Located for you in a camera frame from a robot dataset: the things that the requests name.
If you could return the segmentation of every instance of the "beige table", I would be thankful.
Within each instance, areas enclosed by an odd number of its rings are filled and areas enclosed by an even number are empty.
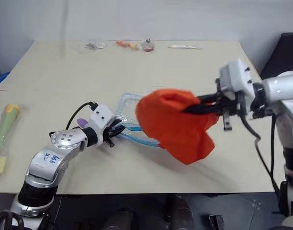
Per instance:
[[[191,44],[203,50],[171,50],[168,45]],[[109,46],[82,55],[67,43],[36,42],[0,85],[0,115],[7,103],[23,107],[9,147],[9,164],[0,178],[0,192],[20,190],[26,169],[45,146],[48,133],[64,129],[84,102],[95,100],[116,111],[124,92],[147,93],[177,87],[195,94],[215,90],[219,68],[241,57],[251,67],[238,42],[157,42],[152,53]],[[78,117],[88,118],[89,109]],[[183,165],[166,151],[117,139],[116,146],[90,147],[75,158],[61,183],[60,194],[226,193],[272,191],[270,179],[255,152],[254,138],[237,117],[234,130],[223,132],[222,120],[209,130],[216,148],[203,161]],[[260,149],[270,162],[270,120],[252,122],[263,137]],[[284,179],[282,148],[276,139],[278,183]]]

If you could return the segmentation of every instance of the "black cable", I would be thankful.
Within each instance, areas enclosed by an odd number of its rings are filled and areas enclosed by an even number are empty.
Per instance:
[[[11,230],[12,219],[15,218],[18,222],[18,230],[24,230],[24,221],[22,217],[16,213],[4,210],[0,212],[0,229],[4,224],[4,230]]]
[[[68,124],[67,124],[67,126],[66,126],[66,130],[67,129],[69,129],[69,127],[70,127],[70,124],[71,124],[71,122],[72,122],[72,120],[74,119],[74,117],[76,116],[76,114],[78,114],[78,112],[82,109],[82,108],[84,108],[85,106],[87,106],[87,105],[93,105],[94,103],[93,102],[86,102],[86,103],[84,103],[84,104],[82,104],[75,112],[74,112],[74,114],[72,115],[72,117],[70,118],[70,120],[68,121]]]
[[[279,188],[278,188],[278,186],[277,186],[277,184],[276,184],[276,182],[275,182],[275,180],[274,180],[274,178],[273,178],[273,175],[272,175],[271,172],[269,171],[269,169],[268,169],[268,167],[267,167],[267,165],[266,165],[266,162],[265,162],[264,158],[262,157],[262,155],[261,155],[261,153],[260,153],[260,150],[259,150],[258,142],[261,140],[261,137],[260,137],[260,135],[259,135],[258,133],[256,133],[256,132],[252,129],[252,127],[248,124],[245,115],[241,115],[241,116],[240,116],[240,119],[241,119],[243,125],[247,128],[247,130],[248,130],[253,136],[256,137],[256,139],[255,139],[255,141],[254,141],[255,149],[256,149],[257,154],[258,154],[258,156],[259,156],[259,158],[260,158],[260,160],[261,160],[263,166],[265,167],[265,169],[266,169],[266,171],[267,171],[269,177],[271,178],[271,182],[272,182],[272,186],[273,186],[274,192],[275,192],[276,196],[279,197]]]
[[[49,224],[51,224],[54,228],[56,228],[57,230],[60,230],[59,226],[56,223],[53,222],[49,222]]]
[[[274,173],[274,133],[275,133],[275,122],[276,122],[276,116],[272,116],[272,122],[271,122],[271,168],[270,173],[273,177]]]

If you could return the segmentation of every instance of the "red towel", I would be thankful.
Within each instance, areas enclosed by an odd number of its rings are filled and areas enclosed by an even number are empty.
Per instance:
[[[218,121],[216,114],[182,112],[199,103],[191,92],[157,90],[139,101],[136,116],[148,137],[158,140],[160,146],[179,161],[191,164],[204,159],[214,149],[206,131]]]

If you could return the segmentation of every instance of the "small plastic bag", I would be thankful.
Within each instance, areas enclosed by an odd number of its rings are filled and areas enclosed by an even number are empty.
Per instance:
[[[106,43],[102,39],[86,40],[79,44],[79,52],[81,54],[89,54],[97,51],[98,49],[104,49]]]
[[[158,147],[159,142],[155,139],[149,138],[139,126],[135,110],[141,95],[125,93],[122,95],[116,116],[122,122],[118,123],[115,127],[120,125],[126,129],[119,135],[119,137],[138,142],[143,145]]]

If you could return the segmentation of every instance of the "label on robot arm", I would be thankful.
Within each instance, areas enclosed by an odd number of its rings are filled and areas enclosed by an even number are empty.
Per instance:
[[[53,152],[53,151],[45,151],[44,153],[40,154],[37,165],[46,168],[55,166],[58,162],[62,159],[62,156]]]

